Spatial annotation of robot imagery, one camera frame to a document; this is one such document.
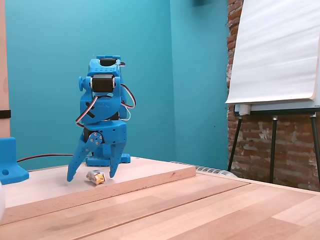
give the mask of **small object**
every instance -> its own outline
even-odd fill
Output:
[[[102,184],[106,181],[105,174],[100,170],[89,171],[86,178],[93,182],[95,185]]]

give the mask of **wooden table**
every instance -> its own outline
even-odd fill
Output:
[[[1,240],[319,240],[318,192],[196,176],[0,226]]]

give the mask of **blue bracket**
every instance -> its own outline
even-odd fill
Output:
[[[14,137],[0,138],[0,153],[0,181],[3,185],[29,178],[29,173],[17,163],[17,144]]]
[[[89,152],[94,152],[98,145],[102,142],[102,135],[98,132],[93,132],[89,135],[88,140],[84,141],[84,136],[81,135],[78,147],[69,163],[67,181],[71,182],[77,172],[77,169],[86,158]]]

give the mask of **black cable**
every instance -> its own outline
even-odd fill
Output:
[[[28,160],[28,159],[35,159],[35,158],[42,158],[42,157],[72,157],[73,154],[60,154],[60,153],[49,153],[49,154],[41,154],[41,155],[34,155],[34,156],[28,156],[25,158],[21,158],[18,161],[16,161],[17,163],[22,162],[24,160]]]

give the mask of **blue robot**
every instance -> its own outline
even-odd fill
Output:
[[[83,133],[68,166],[68,182],[84,160],[88,166],[110,166],[110,178],[116,174],[119,163],[130,163],[130,155],[123,154],[127,143],[125,121],[130,119],[129,109],[136,106],[136,100],[124,85],[124,66],[120,56],[97,56],[89,63],[87,77],[79,78],[80,91],[85,89],[85,93],[80,99],[81,115],[75,123],[83,128]],[[133,105],[127,104],[126,92]]]

